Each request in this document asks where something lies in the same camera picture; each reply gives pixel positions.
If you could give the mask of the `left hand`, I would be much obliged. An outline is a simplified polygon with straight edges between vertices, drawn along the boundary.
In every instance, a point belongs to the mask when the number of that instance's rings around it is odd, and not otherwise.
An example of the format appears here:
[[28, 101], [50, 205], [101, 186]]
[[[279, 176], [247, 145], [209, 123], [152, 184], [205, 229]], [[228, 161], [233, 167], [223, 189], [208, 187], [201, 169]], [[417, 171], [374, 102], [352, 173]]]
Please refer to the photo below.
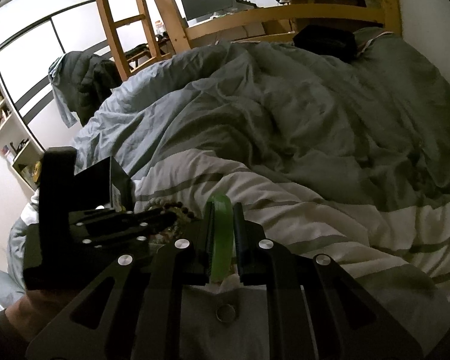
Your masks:
[[18, 334], [31, 342], [73, 298], [40, 290], [26, 291], [4, 314]]

